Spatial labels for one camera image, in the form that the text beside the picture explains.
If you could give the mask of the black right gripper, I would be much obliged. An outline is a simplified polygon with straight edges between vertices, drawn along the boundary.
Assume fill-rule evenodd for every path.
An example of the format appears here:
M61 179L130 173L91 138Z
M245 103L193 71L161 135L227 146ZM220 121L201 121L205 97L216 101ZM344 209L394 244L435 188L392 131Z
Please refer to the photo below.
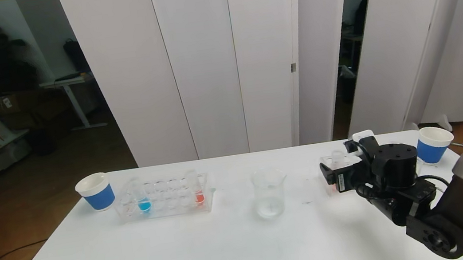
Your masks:
M363 161L335 170L322 162L319 163L319 167L326 183L336 185L337 191L340 193L355 189L366 177L365 163Z

